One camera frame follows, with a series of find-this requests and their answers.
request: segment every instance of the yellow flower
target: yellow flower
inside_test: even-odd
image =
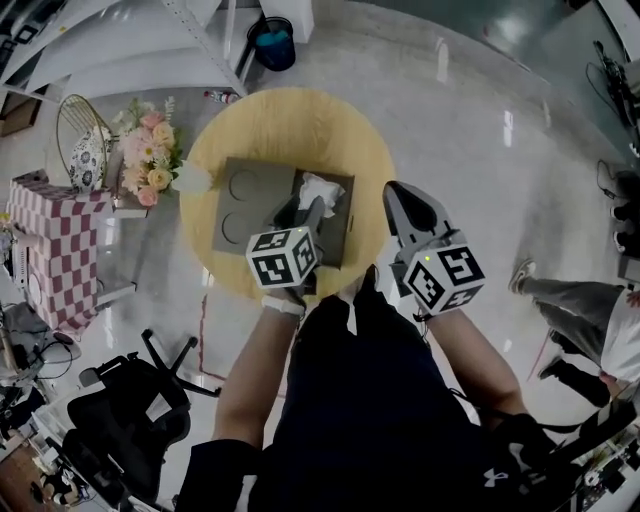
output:
[[[164,190],[171,183],[172,176],[169,171],[166,169],[152,169],[147,174],[147,181],[149,182],[149,186],[155,188],[156,190]]]
[[[164,146],[167,149],[171,149],[176,143],[176,139],[173,136],[173,128],[169,123],[158,123],[153,129],[153,142],[159,146]]]

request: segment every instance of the checkered cloth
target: checkered cloth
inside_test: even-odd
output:
[[[97,225],[113,212],[110,192],[78,195],[38,171],[11,182],[7,211],[20,230],[39,236],[29,278],[38,280],[42,300],[29,302],[52,329],[84,331],[97,315]]]

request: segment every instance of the under armour logo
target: under armour logo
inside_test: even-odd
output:
[[[509,478],[509,475],[507,473],[498,473],[496,475],[496,472],[493,470],[493,468],[487,471],[484,476],[487,478],[487,483],[484,484],[485,487],[495,487],[496,480],[506,480],[507,478]]]

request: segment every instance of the round wooden table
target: round wooden table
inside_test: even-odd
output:
[[[212,249],[218,207],[216,178],[231,156],[356,177],[353,221],[342,268],[316,270],[316,299],[340,291],[376,261],[389,236],[382,190],[387,181],[395,179],[395,171],[384,140],[354,107],[311,89],[258,92],[212,119],[189,153],[189,162],[214,176],[214,187],[201,195],[181,194],[180,212],[187,238],[216,282],[259,298],[263,292],[256,286],[246,259]]]

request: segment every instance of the bottle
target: bottle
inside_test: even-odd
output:
[[[238,96],[234,92],[221,92],[221,91],[205,91],[204,97],[210,98],[211,100],[217,103],[226,103],[227,105],[230,105],[231,103],[235,103],[240,99],[240,96]]]

